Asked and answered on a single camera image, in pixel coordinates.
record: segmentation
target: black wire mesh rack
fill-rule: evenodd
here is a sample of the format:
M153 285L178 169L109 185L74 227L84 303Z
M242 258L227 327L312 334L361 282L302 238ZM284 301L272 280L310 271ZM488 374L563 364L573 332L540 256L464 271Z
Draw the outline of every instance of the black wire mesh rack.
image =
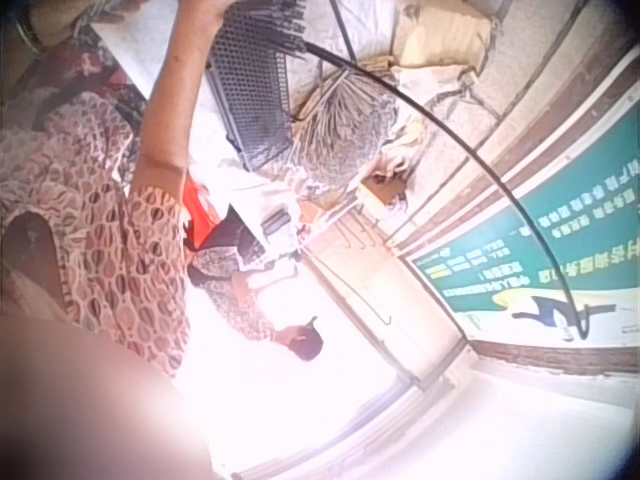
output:
M227 139L245 169L287 154L292 144L284 33L302 33L300 0L240 1L225 13L211 49L207 77Z

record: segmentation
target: patterned blouse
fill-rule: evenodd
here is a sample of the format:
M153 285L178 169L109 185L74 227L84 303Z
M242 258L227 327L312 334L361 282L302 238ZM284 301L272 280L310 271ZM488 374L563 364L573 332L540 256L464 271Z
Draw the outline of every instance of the patterned blouse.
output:
M205 275L219 279L199 285L229 326L248 340L273 340L276 329L267 320L254 295L238 299L231 286L231 276L240 271L236 247L215 247L198 252L193 266Z
M37 132L28 115L34 108L8 109L4 118L12 124L0 138L2 233L23 213L42 216L53 234L70 323L173 377L189 337L179 204L156 188L127 197L112 178L133 133L99 96L81 94Z

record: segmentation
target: black cable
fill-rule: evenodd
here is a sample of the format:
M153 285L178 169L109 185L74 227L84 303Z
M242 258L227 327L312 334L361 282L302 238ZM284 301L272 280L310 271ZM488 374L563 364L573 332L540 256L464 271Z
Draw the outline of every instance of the black cable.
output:
M412 107L418 113L420 113L421 115L428 118L431 122L433 122L438 128L444 131L458 145L460 145L460 147L462 147L462 149L469 155L469 157L475 160L475 162L480 166L480 168L482 168L484 173L489 177L489 179L493 182L493 184L502 192L502 194L505 197L507 197L509 202L511 202L513 207L516 209L516 211L520 215L520 218L525 223L525 225L529 227L529 230L531 231L534 238L538 242L538 245L540 245L540 248L542 248L545 255L551 262L553 271L555 272L558 278L558 281L560 282L560 287L562 288L562 291L564 292L564 295L567 298L567 303L571 307L571 310L575 319L575 325L578 330L578 334L580 335L580 338L582 340L585 340L589 336L589 328L590 328L588 307L585 305L585 323L583 328L582 322L580 320L580 314L578 312L575 301L573 299L573 295L571 294L571 289L569 288L567 279L564 276L564 273L562 272L560 264L558 263L558 260L556 259L555 255L553 254L553 251L549 247L549 244L545 240L544 236L542 235L538 227L535 225L535 222L533 221L533 219L529 216L525 208L522 206L520 201L515 197L515 195L513 195L513 192L511 192L511 190L504 184L504 182L493 171L493 169L484 160L482 160L482 158L480 158L478 153L473 148L471 148L471 146L469 146L464 140L462 140L462 138L460 138L453 130L451 130L440 119L438 119L438 117L433 115L431 112L425 109L422 105L418 104L411 97L402 93L393 85L385 82L381 78L376 77L374 74L372 74L371 72L368 72L364 68L359 67L355 63L350 62L349 60L346 60L318 45L315 45L310 42L305 42L305 46L307 48L307 52L310 53L311 55L314 55L320 58L321 60L324 60L325 62L328 62L338 68L349 68L355 72L358 72L359 74L367 77L372 82L375 82L376 84L388 90L390 93L398 97L400 100L402 100L407 105Z
M333 9L333 15L336 17L336 21L338 22L338 28L340 28L340 33L342 34L342 39L344 40L344 44L347 46L347 53L349 54L349 58L353 63L357 63L358 59L356 58L356 52L353 50L353 45L351 45L351 40L349 40L349 34L347 33L347 27L342 20L342 15L340 14L340 9L338 8L337 0L329 0L331 3L331 8Z

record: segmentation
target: green poster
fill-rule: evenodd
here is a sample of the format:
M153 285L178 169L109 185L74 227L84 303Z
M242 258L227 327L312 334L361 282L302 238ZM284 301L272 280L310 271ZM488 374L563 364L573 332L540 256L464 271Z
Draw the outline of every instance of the green poster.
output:
M577 335L549 260L512 206L411 258L470 338L638 344L639 118L636 103L520 199L562 265L578 308L589 306L586 340Z

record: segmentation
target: black hair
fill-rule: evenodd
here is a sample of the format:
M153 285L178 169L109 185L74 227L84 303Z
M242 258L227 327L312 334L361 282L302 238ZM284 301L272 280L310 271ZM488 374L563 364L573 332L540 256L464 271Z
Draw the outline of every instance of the black hair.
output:
M313 323L318 317L313 317L311 321L299 327L298 333L303 336L302 339L294 339L289 344L289 350L295 353L298 358L305 362L310 362L316 358L322 351L324 341L320 336L320 333L313 326Z

